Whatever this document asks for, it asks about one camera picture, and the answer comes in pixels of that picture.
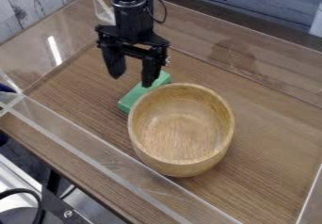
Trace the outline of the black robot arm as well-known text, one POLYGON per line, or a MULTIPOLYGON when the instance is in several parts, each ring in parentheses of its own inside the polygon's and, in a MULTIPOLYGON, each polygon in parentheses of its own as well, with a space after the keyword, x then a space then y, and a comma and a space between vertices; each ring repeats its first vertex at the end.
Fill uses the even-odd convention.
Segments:
POLYGON ((97 26, 97 47, 110 75, 118 79, 126 72, 126 57, 142 60, 141 84, 150 88, 168 63, 170 41, 154 31, 154 0, 112 0, 116 10, 114 25, 97 26))

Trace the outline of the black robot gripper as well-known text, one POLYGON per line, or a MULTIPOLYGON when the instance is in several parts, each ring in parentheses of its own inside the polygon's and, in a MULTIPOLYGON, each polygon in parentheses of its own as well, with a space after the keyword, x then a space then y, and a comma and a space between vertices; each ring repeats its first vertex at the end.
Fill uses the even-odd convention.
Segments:
POLYGON ((126 72, 126 57, 142 60, 141 81, 150 88, 166 65, 169 40, 154 32, 154 0, 113 0, 117 22, 98 25, 97 45, 110 75, 120 79, 126 72))

